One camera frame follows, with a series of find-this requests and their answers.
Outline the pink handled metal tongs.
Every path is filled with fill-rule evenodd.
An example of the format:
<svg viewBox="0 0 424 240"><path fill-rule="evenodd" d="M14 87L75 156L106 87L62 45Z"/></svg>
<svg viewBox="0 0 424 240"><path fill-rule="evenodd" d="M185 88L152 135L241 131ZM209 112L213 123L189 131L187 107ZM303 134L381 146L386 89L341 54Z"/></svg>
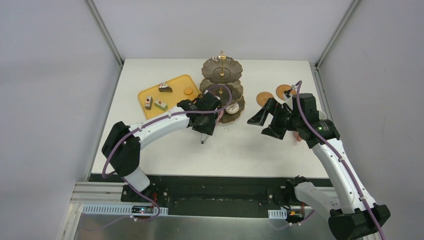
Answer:
<svg viewBox="0 0 424 240"><path fill-rule="evenodd" d="M201 137L200 137L200 142L201 142L201 144L202 144L202 145L203 145L203 144L205 144L209 137L210 137L210 136L209 136L208 134L204 134L204 133L202 133L202 134L201 134Z"/></svg>

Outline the white glazed donut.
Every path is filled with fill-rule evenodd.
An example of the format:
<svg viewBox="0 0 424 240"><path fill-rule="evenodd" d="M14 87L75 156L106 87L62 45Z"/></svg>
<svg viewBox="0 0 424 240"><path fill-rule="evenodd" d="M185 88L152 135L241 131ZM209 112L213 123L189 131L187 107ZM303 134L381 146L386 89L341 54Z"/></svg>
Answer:
<svg viewBox="0 0 424 240"><path fill-rule="evenodd" d="M225 112L229 115L233 115L236 114L238 111L240 110L240 106L237 102L229 105L226 109Z"/></svg>

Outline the orange macaron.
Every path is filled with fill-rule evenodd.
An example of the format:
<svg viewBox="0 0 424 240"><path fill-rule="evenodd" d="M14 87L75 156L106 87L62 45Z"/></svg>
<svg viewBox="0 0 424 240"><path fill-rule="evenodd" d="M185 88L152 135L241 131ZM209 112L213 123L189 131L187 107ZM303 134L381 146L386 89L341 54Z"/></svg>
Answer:
<svg viewBox="0 0 424 240"><path fill-rule="evenodd" d="M186 88L184 88L183 93L185 95L189 96L193 93L193 89L191 87L186 87Z"/></svg>

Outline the green layered cake piece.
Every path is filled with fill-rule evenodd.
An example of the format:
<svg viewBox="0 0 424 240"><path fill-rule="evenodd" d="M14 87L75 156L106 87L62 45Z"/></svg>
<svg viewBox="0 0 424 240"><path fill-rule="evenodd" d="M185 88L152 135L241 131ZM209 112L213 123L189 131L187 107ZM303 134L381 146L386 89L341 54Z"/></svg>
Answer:
<svg viewBox="0 0 424 240"><path fill-rule="evenodd" d="M154 105L158 108L158 109L160 109L161 111L167 111L168 110L168 108L169 108L169 106L168 106L168 104L167 103L165 103L165 102L163 102L163 101L161 101L161 100L156 100L155 102L154 102Z"/></svg>

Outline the yellow serving tray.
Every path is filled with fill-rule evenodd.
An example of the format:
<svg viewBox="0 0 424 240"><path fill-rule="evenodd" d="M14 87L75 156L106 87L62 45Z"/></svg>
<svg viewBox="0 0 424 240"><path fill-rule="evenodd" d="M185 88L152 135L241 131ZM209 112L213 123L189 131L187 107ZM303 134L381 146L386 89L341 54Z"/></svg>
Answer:
<svg viewBox="0 0 424 240"><path fill-rule="evenodd" d="M157 100L161 100L167 103L168 108L171 109L175 107L178 102L186 99L194 100L201 93L192 78L187 74L165 81L165 83L167 83L172 88L172 92L159 92L157 84L138 93L137 97L146 119L151 119L164 113L164 111L155 106L155 101ZM193 89L193 93L191 95L184 94L184 88L186 87L191 87ZM144 107L145 99L147 96L152 97L151 110L146 110Z"/></svg>

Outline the chocolate cake slice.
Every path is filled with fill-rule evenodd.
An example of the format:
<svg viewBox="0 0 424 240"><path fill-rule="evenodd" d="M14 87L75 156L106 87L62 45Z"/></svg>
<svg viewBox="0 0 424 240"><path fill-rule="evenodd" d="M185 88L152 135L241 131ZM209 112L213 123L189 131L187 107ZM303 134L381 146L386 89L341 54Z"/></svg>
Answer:
<svg viewBox="0 0 424 240"><path fill-rule="evenodd" d="M165 82L161 82L158 85L158 91L159 92L164 92L164 93L172 93L173 89Z"/></svg>

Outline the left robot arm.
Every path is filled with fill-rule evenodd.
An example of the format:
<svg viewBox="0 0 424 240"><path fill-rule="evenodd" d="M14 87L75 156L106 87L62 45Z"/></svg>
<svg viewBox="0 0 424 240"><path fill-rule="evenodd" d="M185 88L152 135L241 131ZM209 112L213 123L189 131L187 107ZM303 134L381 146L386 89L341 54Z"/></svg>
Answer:
<svg viewBox="0 0 424 240"><path fill-rule="evenodd" d="M101 148L106 166L112 166L115 174L134 188L135 198L147 202L152 198L153 189L140 166L141 150L172 132L186 128L213 135L221 109L220 99L207 92L195 100L182 100L163 114L141 123L126 125L119 121L112 126Z"/></svg>

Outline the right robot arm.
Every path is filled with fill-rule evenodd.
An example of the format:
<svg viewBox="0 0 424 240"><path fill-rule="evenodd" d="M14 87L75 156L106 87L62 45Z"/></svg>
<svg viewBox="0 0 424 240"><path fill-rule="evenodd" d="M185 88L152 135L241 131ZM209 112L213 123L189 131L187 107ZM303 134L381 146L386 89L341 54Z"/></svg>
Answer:
<svg viewBox="0 0 424 240"><path fill-rule="evenodd" d="M320 118L316 99L311 93L292 97L292 107L269 98L247 123L263 126L272 120L261 134L283 139L287 131L297 132L323 165L334 187L337 199L332 199L306 177L297 176L285 184L285 205L305 203L327 220L337 240L355 240L375 233L384 238L382 226L391 213L385 204L377 204L352 168L341 136L334 123Z"/></svg>

